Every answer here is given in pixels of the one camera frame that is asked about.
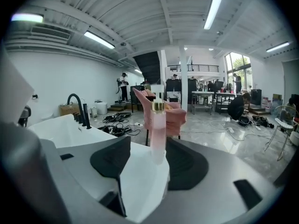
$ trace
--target gray tile floor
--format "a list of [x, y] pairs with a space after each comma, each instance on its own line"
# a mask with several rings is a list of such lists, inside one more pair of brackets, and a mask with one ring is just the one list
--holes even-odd
[[[91, 125], [96, 128], [103, 126], [103, 117], [107, 115], [100, 115], [98, 118], [92, 119]], [[272, 117], [267, 117], [269, 122], [276, 127], [276, 122]], [[143, 112], [134, 111], [128, 120], [129, 122], [123, 124], [124, 126], [133, 125], [135, 122], [144, 124]], [[233, 134], [224, 130], [224, 128], [228, 127], [234, 130]], [[139, 127], [131, 126], [131, 128], [135, 130]], [[136, 136], [131, 136], [131, 139], [135, 143], [145, 145], [146, 130], [144, 128], [140, 130], [141, 132]], [[196, 111], [195, 115], [191, 112], [187, 113], [187, 122], [181, 128], [181, 139], [236, 155], [269, 181], [274, 182], [291, 160], [296, 147], [292, 146], [288, 141], [283, 158], [277, 161], [278, 154], [285, 140], [284, 133], [277, 131], [271, 146], [266, 152], [263, 150], [265, 143], [272, 136], [273, 132], [274, 129], [269, 127], [261, 127], [261, 131], [254, 126], [243, 128], [236, 121], [230, 120], [226, 113], [212, 112], [212, 115], [210, 115], [208, 112]]]

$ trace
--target railing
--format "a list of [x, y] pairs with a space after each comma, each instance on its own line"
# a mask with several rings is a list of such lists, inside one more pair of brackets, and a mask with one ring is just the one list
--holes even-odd
[[[171, 65], [170, 71], [179, 72], [181, 71], [181, 65]], [[187, 71], [209, 71], [219, 72], [218, 65], [187, 65]]]

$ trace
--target ceiling light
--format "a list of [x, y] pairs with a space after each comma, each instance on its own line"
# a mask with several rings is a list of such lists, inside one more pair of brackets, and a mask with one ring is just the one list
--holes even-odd
[[277, 45], [277, 46], [275, 46], [275, 47], [269, 48], [269, 49], [267, 49], [266, 51], [267, 51], [267, 52], [272, 52], [272, 51], [274, 51], [274, 50], [277, 50], [277, 49], [282, 48], [282, 47], [286, 47], [286, 46], [288, 46], [288, 45], [290, 45], [289, 42], [284, 42], [284, 43], [279, 44], [279, 45]]
[[36, 14], [17, 13], [11, 18], [11, 21], [35, 21], [43, 22], [43, 16]]
[[96, 42], [99, 42], [99, 43], [101, 43], [102, 45], [107, 46], [107, 47], [110, 48], [110, 49], [113, 49], [113, 48], [115, 47], [114, 45], [112, 45], [112, 44], [106, 42], [106, 41], [103, 40], [102, 38], [100, 38], [100, 37], [98, 37], [98, 36], [96, 36], [95, 34], [92, 34], [92, 33], [90, 33], [90, 32], [85, 32], [84, 36], [87, 36], [87, 37], [89, 37], [90, 39], [93, 39], [93, 40], [95, 40]]
[[221, 0], [212, 0], [212, 4], [210, 6], [210, 10], [209, 10], [209, 13], [207, 15], [207, 19], [206, 19], [204, 29], [209, 30], [211, 28], [211, 25], [212, 25], [212, 23], [215, 19], [215, 16], [217, 14], [220, 3], [221, 3]]

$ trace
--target black faucet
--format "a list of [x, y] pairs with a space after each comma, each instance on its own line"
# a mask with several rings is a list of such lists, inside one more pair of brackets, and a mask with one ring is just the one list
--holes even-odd
[[88, 120], [88, 114], [86, 112], [86, 114], [83, 113], [83, 110], [82, 110], [82, 105], [81, 105], [81, 101], [80, 101], [80, 98], [78, 95], [72, 93], [69, 95], [69, 97], [67, 98], [67, 104], [69, 105], [70, 104], [70, 100], [72, 97], [75, 97], [78, 101], [78, 105], [79, 105], [79, 110], [80, 110], [80, 114], [81, 114], [81, 117], [82, 117], [82, 126], [87, 126], [87, 129], [90, 129], [90, 124], [89, 124], [89, 120]]

